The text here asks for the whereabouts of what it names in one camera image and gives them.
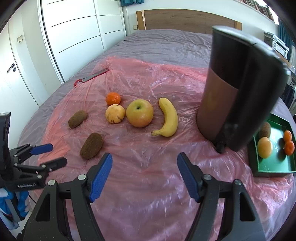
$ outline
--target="white wardrobe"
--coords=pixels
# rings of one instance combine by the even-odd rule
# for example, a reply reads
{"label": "white wardrobe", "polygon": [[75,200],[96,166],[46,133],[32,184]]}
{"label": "white wardrobe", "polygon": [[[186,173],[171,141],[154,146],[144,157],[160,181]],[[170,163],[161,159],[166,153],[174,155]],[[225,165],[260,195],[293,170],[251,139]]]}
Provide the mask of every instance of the white wardrobe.
{"label": "white wardrobe", "polygon": [[118,0],[41,0],[47,39],[64,79],[126,36]]}

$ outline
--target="cable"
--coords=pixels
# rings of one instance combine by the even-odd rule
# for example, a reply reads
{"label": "cable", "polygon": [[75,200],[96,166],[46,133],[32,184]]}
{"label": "cable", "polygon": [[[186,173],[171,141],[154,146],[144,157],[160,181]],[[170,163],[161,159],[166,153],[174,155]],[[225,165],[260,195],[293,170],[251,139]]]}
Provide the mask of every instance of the cable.
{"label": "cable", "polygon": [[31,200],[36,204],[35,200],[30,196],[30,194],[29,194],[29,198],[31,198]]}

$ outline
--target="orange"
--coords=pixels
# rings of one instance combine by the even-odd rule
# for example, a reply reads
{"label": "orange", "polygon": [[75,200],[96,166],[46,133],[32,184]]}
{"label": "orange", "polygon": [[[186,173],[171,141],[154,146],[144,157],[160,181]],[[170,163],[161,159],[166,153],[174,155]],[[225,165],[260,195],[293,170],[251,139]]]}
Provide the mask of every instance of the orange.
{"label": "orange", "polygon": [[116,92],[110,92],[106,96],[106,102],[108,105],[119,104],[121,101],[120,95]]}
{"label": "orange", "polygon": [[290,131],[285,131],[283,137],[284,137],[285,142],[291,141],[292,140],[292,133]]}
{"label": "orange", "polygon": [[261,158],[263,159],[268,158],[272,153],[272,149],[273,149],[272,142],[267,137],[262,137],[258,141],[257,150],[258,150],[258,155]]}
{"label": "orange", "polygon": [[285,144],[284,149],[285,149],[285,154],[287,156],[292,155],[294,150],[295,150],[294,143],[292,141],[287,141],[286,144]]}

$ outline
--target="black cylindrical container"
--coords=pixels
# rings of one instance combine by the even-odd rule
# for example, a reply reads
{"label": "black cylindrical container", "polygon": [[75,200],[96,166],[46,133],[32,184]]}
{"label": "black cylindrical container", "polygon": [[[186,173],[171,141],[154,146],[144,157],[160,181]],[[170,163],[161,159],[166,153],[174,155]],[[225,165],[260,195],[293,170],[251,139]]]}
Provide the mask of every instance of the black cylindrical container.
{"label": "black cylindrical container", "polygon": [[209,72],[197,125],[218,152],[247,144],[282,94],[291,73],[263,41],[213,26]]}

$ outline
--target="green tray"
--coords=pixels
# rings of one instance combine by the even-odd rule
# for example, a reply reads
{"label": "green tray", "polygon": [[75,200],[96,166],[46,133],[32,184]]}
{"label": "green tray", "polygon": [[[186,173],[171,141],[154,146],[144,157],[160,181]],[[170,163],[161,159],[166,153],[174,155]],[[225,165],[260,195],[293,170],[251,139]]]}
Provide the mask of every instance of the green tray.
{"label": "green tray", "polygon": [[248,144],[249,166],[254,177],[284,177],[296,172],[295,153],[286,156],[284,152],[284,131],[293,133],[290,123],[274,114],[270,114],[267,122],[271,125],[270,140],[273,144],[272,154],[267,159],[262,159],[257,152],[258,135],[253,136]]}

